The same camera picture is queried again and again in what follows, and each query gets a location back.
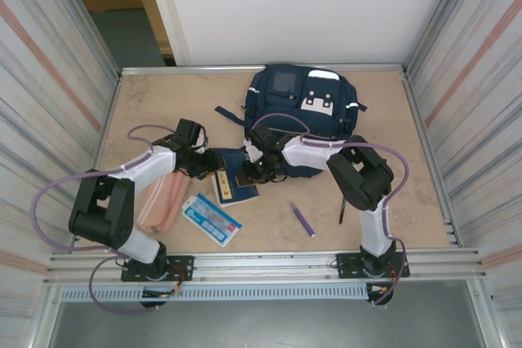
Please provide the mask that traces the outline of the navy blue book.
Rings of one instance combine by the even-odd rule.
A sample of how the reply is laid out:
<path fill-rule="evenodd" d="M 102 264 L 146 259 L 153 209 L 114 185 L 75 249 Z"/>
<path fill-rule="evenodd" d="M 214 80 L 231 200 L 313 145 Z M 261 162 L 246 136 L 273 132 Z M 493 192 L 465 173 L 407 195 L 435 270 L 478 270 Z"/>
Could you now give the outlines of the navy blue book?
<path fill-rule="evenodd" d="M 224 168 L 211 177 L 219 206 L 225 208 L 257 198 L 259 192 L 256 186 L 240 186 L 237 181 L 244 161 L 243 153 L 231 148 L 216 148 L 215 151 L 224 161 Z"/>

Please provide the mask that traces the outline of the pink pencil case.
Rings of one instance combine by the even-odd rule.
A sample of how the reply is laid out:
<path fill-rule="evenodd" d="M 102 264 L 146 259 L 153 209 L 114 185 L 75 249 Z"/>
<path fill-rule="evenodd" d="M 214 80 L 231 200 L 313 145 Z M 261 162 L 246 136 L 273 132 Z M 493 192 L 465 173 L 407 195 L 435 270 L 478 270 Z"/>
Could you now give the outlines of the pink pencil case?
<path fill-rule="evenodd" d="M 187 175 L 174 172 L 148 185 L 136 219 L 138 227 L 142 231 L 166 234 L 181 210 L 189 184 Z"/>

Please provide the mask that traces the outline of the white blue supply packet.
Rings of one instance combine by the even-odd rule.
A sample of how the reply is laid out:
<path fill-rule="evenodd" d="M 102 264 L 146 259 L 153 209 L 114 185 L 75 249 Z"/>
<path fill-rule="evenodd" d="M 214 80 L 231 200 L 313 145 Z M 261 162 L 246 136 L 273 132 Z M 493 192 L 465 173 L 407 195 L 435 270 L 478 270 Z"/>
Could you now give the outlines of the white blue supply packet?
<path fill-rule="evenodd" d="M 202 194 L 190 196 L 182 204 L 182 215 L 215 243 L 225 247 L 242 225 Z"/>

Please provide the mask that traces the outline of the navy blue backpack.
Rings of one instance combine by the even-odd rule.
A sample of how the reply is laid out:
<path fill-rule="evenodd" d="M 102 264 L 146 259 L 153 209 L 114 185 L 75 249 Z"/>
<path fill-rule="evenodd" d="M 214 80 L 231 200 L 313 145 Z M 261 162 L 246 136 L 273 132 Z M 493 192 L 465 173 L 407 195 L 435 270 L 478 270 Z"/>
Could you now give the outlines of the navy blue backpack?
<path fill-rule="evenodd" d="M 336 72 L 292 64 L 269 64 L 256 73 L 246 92 L 243 118 L 218 106 L 215 111 L 244 127 L 261 121 L 277 139 L 310 130 L 322 141 L 346 140 L 367 107 L 356 88 Z"/>

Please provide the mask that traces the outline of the purple pen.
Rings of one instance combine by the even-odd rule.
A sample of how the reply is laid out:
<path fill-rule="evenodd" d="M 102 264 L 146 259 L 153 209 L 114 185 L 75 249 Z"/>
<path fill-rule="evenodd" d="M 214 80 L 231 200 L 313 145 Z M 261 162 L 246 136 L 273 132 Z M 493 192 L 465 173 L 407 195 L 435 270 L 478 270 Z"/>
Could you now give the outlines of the purple pen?
<path fill-rule="evenodd" d="M 311 238 L 314 238 L 316 233 L 313 231 L 313 229 L 310 226 L 310 224 L 308 223 L 307 219 L 303 216 L 303 214 L 300 212 L 299 208 L 293 201 L 290 202 L 290 208 L 292 209 L 292 212 L 294 213 L 295 217 L 299 220 L 299 222 L 301 223 L 301 225 L 303 226 L 303 228 L 305 229 L 307 234 Z"/>

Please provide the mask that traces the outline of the wide aluminium mounting rail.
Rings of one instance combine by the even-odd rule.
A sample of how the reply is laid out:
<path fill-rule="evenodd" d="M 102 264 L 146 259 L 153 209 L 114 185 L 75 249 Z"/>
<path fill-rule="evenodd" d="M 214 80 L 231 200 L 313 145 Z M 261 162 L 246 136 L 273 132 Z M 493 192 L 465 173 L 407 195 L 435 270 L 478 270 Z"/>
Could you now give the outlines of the wide aluminium mounting rail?
<path fill-rule="evenodd" d="M 315 283 L 338 279 L 337 251 L 197 253 L 192 267 L 193 284 L 225 283 Z M 94 267 L 95 282 L 119 283 L 122 269 L 108 259 L 107 253 L 55 254 L 43 279 L 53 284 L 85 285 Z M 476 249 L 410 249 L 407 266 L 412 281 L 482 280 L 485 269 Z"/>

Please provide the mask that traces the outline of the aluminium table edge rail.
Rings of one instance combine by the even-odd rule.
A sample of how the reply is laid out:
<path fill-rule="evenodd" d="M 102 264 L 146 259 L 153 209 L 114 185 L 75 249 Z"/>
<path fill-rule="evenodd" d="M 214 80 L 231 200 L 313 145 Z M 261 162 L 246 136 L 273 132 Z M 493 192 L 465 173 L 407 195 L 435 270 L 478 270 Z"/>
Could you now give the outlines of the aluminium table edge rail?
<path fill-rule="evenodd" d="M 350 64 L 310 64 L 310 67 L 326 68 L 340 72 L 401 72 L 402 64 L 394 63 L 350 63 Z M 122 76 L 139 75 L 196 75 L 222 73 L 257 73 L 264 65 L 215 65 L 215 66 L 175 66 L 123 68 Z"/>
<path fill-rule="evenodd" d="M 101 159 L 102 159 L 102 156 L 104 153 L 105 144 L 106 144 L 107 137 L 108 137 L 108 132 L 110 130 L 110 126 L 111 126 L 112 119 L 113 119 L 113 113 L 117 106 L 117 100 L 118 100 L 119 92 L 120 92 L 120 89 L 122 86 L 122 80 L 123 80 L 123 74 L 122 74 L 122 72 L 120 72 L 118 74 L 117 83 L 115 85 L 114 92 L 113 92 L 110 104 L 108 106 L 108 112 L 107 112 L 103 127 L 100 132 L 99 144 L 96 149 L 94 162 L 93 162 L 93 165 L 91 166 L 91 168 L 98 169 L 100 166 L 100 162 L 101 162 Z"/>
<path fill-rule="evenodd" d="M 447 192 L 446 187 L 443 183 L 441 170 L 436 162 L 435 153 L 431 145 L 431 140 L 428 136 L 427 126 L 422 118 L 410 79 L 405 72 L 402 73 L 401 81 L 405 91 L 406 99 L 409 104 L 410 111 L 414 119 L 414 124 L 418 133 L 418 137 L 420 139 L 422 151 L 428 166 L 428 171 L 431 175 L 431 181 L 435 189 L 436 198 L 440 206 L 443 220 L 445 221 L 446 226 L 450 226 L 450 231 L 448 233 L 449 243 L 452 246 L 461 248 L 463 247 L 463 243 L 458 229 L 458 225 L 455 222 L 456 215 L 453 210 L 451 200 L 449 198 L 449 193 Z"/>

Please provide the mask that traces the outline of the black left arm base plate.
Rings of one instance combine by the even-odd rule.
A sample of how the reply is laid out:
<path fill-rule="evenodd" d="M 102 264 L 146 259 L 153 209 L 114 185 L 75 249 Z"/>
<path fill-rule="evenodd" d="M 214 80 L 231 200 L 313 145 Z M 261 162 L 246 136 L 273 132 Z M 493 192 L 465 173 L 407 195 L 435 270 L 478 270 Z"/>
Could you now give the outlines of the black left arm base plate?
<path fill-rule="evenodd" d="M 126 261 L 122 268 L 123 282 L 184 282 L 192 280 L 193 256 L 167 255 L 157 257 L 150 264 L 134 259 Z"/>

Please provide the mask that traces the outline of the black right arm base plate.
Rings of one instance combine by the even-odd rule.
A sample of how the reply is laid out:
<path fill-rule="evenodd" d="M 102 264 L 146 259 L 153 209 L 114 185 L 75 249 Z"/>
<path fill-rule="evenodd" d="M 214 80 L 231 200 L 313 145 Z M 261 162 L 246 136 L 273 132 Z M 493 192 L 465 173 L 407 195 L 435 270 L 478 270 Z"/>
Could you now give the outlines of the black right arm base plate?
<path fill-rule="evenodd" d="M 401 277 L 409 277 L 409 267 L 405 265 L 401 270 L 401 266 L 402 253 L 394 253 L 383 267 L 378 267 L 372 257 L 361 253 L 338 253 L 334 261 L 334 269 L 340 279 L 391 279 L 397 277 L 399 272 Z"/>

